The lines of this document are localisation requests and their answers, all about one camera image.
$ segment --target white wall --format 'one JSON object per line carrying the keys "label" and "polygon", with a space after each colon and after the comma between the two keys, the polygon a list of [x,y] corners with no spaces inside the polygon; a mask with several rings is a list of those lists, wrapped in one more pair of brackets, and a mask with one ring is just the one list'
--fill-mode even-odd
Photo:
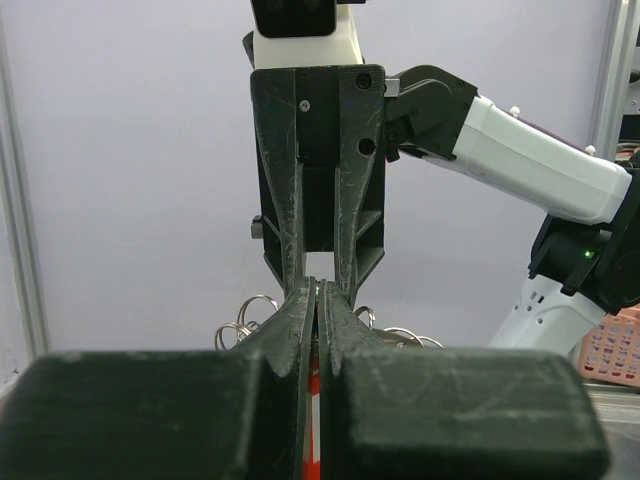
{"label": "white wall", "polygon": [[[276,294],[240,40],[249,0],[0,0],[54,348],[210,347]],[[432,63],[586,144],[606,0],[358,6],[370,63]],[[486,344],[541,212],[415,159],[388,169],[387,257],[361,294],[381,324]]]}

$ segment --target pink plastic basket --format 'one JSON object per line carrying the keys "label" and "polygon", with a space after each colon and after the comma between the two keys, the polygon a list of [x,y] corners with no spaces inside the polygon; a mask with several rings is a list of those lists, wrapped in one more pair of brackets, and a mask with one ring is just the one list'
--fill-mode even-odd
{"label": "pink plastic basket", "polygon": [[607,316],[584,337],[578,372],[591,380],[640,387],[640,307]]}

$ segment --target screw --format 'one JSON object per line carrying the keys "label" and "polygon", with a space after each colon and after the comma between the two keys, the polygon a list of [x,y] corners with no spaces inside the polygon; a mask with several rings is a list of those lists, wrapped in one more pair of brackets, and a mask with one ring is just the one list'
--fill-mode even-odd
{"label": "screw", "polygon": [[373,80],[371,80],[371,75],[368,73],[361,73],[356,77],[356,85],[360,90],[367,90],[371,87]]}

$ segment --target red object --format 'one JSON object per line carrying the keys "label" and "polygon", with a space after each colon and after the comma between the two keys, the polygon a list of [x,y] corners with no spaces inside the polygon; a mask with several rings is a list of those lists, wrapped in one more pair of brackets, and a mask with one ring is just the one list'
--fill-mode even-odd
{"label": "red object", "polygon": [[307,389],[307,426],[303,480],[320,480],[320,373],[318,359],[313,358]]}

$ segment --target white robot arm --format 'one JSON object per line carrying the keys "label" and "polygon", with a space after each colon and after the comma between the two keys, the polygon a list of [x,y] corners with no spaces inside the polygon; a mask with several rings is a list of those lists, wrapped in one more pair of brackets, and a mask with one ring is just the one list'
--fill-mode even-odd
{"label": "white robot arm", "polygon": [[[256,11],[254,66],[363,63],[351,7],[337,5],[334,15],[331,34],[291,31],[268,38],[268,15]],[[607,312],[640,302],[640,176],[522,121],[517,109],[499,109],[438,68],[388,78],[387,89],[389,161],[398,152],[423,158],[549,215],[533,248],[530,276],[491,346],[566,354]]]}

